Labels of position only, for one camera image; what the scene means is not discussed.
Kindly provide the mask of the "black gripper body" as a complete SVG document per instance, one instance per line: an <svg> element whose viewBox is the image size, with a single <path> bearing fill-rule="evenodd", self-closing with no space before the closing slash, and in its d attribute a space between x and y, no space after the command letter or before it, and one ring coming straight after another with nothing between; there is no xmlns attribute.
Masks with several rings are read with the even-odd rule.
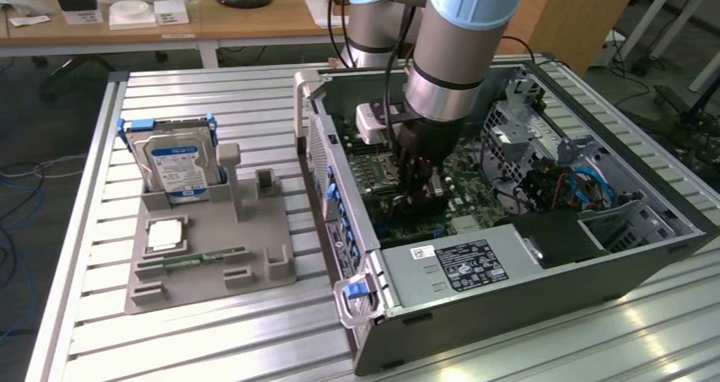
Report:
<svg viewBox="0 0 720 382"><path fill-rule="evenodd" d="M453 153L464 121L438 122L416 119L400 124L400 162L420 159L433 167L441 167Z"/></svg>

